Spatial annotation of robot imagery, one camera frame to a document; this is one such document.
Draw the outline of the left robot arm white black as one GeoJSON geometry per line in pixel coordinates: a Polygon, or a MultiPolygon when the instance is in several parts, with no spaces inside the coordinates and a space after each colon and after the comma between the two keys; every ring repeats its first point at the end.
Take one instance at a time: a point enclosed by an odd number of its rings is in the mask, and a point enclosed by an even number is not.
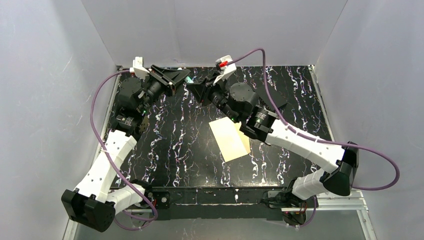
{"type": "Polygon", "coordinates": [[[174,96],[190,74],[188,69],[152,65],[119,72],[124,78],[115,95],[115,114],[106,138],[95,131],[100,152],[84,178],[72,190],[65,190],[61,202],[70,220],[98,232],[105,232],[118,213],[135,204],[146,204],[152,216],[142,219],[147,227],[158,218],[150,185],[128,180],[121,165],[136,147],[149,124],[149,109],[164,96],[174,96]]]}

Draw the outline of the cream envelope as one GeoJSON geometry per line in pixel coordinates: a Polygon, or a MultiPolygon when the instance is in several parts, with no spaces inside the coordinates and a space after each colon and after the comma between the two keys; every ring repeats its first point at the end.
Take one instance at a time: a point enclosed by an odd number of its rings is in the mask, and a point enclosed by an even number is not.
{"type": "Polygon", "coordinates": [[[224,117],[211,121],[209,127],[225,162],[251,153],[250,139],[240,131],[241,123],[224,117]]]}

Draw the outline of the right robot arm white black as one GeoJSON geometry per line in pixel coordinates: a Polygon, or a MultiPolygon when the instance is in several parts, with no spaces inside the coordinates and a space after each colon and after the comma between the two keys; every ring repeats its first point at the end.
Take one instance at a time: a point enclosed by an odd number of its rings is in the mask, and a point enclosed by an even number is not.
{"type": "Polygon", "coordinates": [[[318,165],[319,170],[290,182],[281,197],[307,200],[321,193],[349,196],[359,165],[357,150],[325,143],[290,124],[284,124],[273,111],[258,105],[259,95],[243,82],[230,87],[216,72],[200,82],[185,79],[187,89],[203,104],[213,104],[253,140],[287,149],[318,165]]]}

